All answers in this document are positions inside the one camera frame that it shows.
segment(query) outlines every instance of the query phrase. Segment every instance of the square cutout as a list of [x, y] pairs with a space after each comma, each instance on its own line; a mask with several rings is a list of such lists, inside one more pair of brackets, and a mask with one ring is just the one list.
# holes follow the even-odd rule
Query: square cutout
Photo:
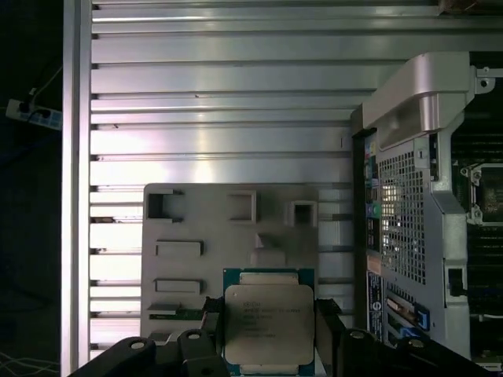
[[182, 192], [149, 194], [147, 218], [182, 222], [185, 217], [185, 197]]

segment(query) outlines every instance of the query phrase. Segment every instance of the cable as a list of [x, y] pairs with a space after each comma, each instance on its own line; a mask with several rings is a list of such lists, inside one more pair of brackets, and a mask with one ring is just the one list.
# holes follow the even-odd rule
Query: cable
[[493, 314], [483, 314], [482, 315], [485, 318], [490, 318], [491, 320], [502, 320], [503, 316], [495, 316]]
[[33, 94], [33, 97], [31, 98], [31, 103], [35, 103], [35, 100], [37, 97], [40, 95], [41, 92], [43, 92], [45, 89], [47, 89], [47, 86], [51, 84], [52, 81], [60, 74], [60, 72], [63, 71], [63, 66], [61, 65], [58, 70], [54, 73], [54, 75], [51, 76], [49, 80], [40, 88], [35, 91]]
[[[48, 371], [52, 373], [58, 373], [58, 371], [55, 371], [51, 369], [52, 366], [56, 365], [58, 366], [59, 363], [54, 362], [54, 361], [47, 361], [47, 360], [40, 360], [40, 359], [34, 359], [31, 357], [22, 357], [20, 359], [15, 359], [14, 357], [11, 357], [7, 353], [0, 352], [0, 355], [2, 355], [4, 358], [6, 358], [9, 361], [6, 361], [5, 363], [0, 364], [0, 370], [5, 368], [7, 369], [12, 375], [15, 375], [16, 377], [21, 377], [24, 375], [35, 375], [37, 373], [43, 372], [43, 371]], [[28, 364], [25, 363], [24, 361], [30, 361], [32, 363], [41, 363], [41, 364], [48, 364], [48, 365], [33, 365], [33, 364]], [[26, 368], [32, 368], [32, 369], [37, 369], [36, 372], [31, 372], [31, 373], [25, 373], [25, 374], [18, 374], [12, 368], [10, 368], [8, 365], [9, 364], [18, 364], [22, 367]]]
[[[15, 372], [11, 367], [9, 367], [8, 365], [9, 364], [18, 364], [18, 365], [21, 365], [21, 366], [24, 366], [26, 368], [33, 368], [33, 369], [36, 369], [35, 372], [30, 372], [30, 373], [23, 373], [23, 374], [19, 374], [17, 372]], [[2, 368], [5, 368], [7, 369], [7, 371], [9, 371], [9, 373], [11, 375], [15, 375], [16, 377], [21, 377], [21, 376], [25, 376], [25, 375], [36, 375], [40, 372], [50, 372], [50, 373], [59, 373], [58, 371], [55, 371], [53, 369], [51, 369], [51, 365], [47, 365], [45, 367], [43, 366], [36, 366], [36, 365], [30, 365], [30, 364], [26, 364], [26, 363], [21, 363], [19, 362], [19, 360], [11, 360], [11, 361], [7, 361], [3, 364], [0, 364], [0, 370], [2, 370]]]

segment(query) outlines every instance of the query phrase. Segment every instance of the aluminum frame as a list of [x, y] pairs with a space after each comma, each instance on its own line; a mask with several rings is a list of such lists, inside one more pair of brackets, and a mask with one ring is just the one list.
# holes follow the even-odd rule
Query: aluminum frame
[[[298, 1], [301, 6], [275, 7], [258, 1], [250, 13], [234, 0], [218, 7], [203, 3], [179, 2], [174, 11], [171, 0], [65, 0], [65, 375], [118, 337], [139, 334], [134, 261], [141, 251], [141, 191], [148, 183], [315, 184], [323, 216], [320, 291], [352, 308], [351, 290], [340, 294], [340, 283], [353, 278], [351, 110], [428, 48], [491, 50], [501, 47], [503, 35], [501, 23], [439, 19], [434, 6]], [[338, 31], [343, 36], [334, 37]], [[158, 53], [158, 46], [172, 57]], [[198, 54], [194, 46], [206, 49]], [[131, 50], [137, 48], [143, 52]], [[142, 82], [141, 75], [149, 80]], [[112, 148], [115, 130], [123, 141]], [[128, 133], [134, 154], [124, 142]], [[176, 137], [176, 143], [167, 140]], [[116, 223], [105, 222], [110, 219]], [[125, 282], [113, 280], [118, 277]], [[351, 309], [347, 314], [351, 326]], [[90, 351], [91, 343], [100, 348]]]

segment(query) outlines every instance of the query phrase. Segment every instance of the black connector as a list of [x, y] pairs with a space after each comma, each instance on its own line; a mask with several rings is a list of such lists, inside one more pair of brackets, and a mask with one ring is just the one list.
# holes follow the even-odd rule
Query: black connector
[[468, 294], [467, 290], [463, 288], [463, 271], [461, 269], [449, 270], [449, 292], [453, 297]]

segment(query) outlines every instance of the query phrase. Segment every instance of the dark wall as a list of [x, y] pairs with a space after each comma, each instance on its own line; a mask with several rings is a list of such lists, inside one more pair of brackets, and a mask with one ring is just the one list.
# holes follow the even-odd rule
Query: dark wall
[[[63, 0], [0, 1], [0, 351], [51, 361], [59, 359], [61, 136], [7, 119], [5, 107], [26, 97], [44, 67], [47, 80], [61, 66], [62, 44]], [[38, 104], [61, 110], [61, 86], [60, 75]]]

